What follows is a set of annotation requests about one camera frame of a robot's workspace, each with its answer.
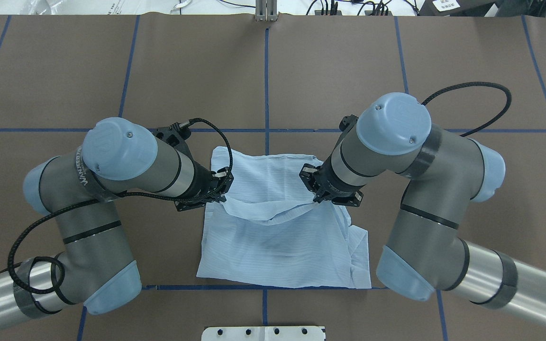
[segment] white label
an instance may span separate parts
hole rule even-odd
[[[434,0],[433,4],[435,5],[435,8],[440,12],[457,9],[461,6],[458,2],[456,2],[456,0]]]

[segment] silver metal tube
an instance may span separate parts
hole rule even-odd
[[[516,260],[518,291],[501,311],[546,326],[546,272]]]
[[[39,262],[31,271],[30,282],[33,287],[47,288],[52,286],[50,278],[50,264]],[[36,295],[35,299],[48,311],[63,309],[67,304],[62,302],[56,293]],[[30,320],[18,307],[14,297],[13,281],[7,272],[0,274],[0,330],[15,324]]]
[[[502,263],[496,252],[467,242],[469,246],[469,268],[451,293],[472,302],[486,302],[501,286]]]

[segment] cloth fold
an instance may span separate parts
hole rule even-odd
[[[212,169],[229,162],[225,147]],[[225,203],[208,203],[198,277],[274,287],[370,288],[368,232],[343,206],[314,203],[299,172],[312,155],[251,157],[233,151]]]

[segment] round blue cap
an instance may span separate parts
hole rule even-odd
[[[84,306],[91,315],[108,313],[134,300],[142,288],[138,266],[132,261],[89,296]]]
[[[85,165],[100,177],[128,180],[144,173],[157,157],[157,142],[145,127],[120,117],[105,118],[87,132]]]
[[[55,158],[57,157],[50,158],[46,162],[31,169],[27,176],[24,177],[24,182],[22,183],[24,199],[35,211],[37,211],[37,213],[43,215],[50,214],[50,211],[46,209],[44,203],[41,201],[41,194],[39,194],[39,182],[41,181],[41,174],[43,174],[47,164],[49,164],[50,161],[54,160]]]
[[[477,192],[477,195],[471,199],[475,203],[481,203],[494,196],[496,189],[500,188],[502,182],[505,180],[505,160],[494,149],[490,149],[472,138],[469,140],[477,144],[483,157],[482,187]]]
[[[359,117],[359,140],[384,155],[402,155],[421,147],[431,132],[431,116],[416,98],[403,92],[383,95]]]
[[[412,300],[429,300],[435,291],[424,277],[386,245],[383,246],[376,276],[388,289]]]

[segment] metal bracket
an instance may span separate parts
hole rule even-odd
[[[256,21],[277,21],[277,0],[256,0]]]

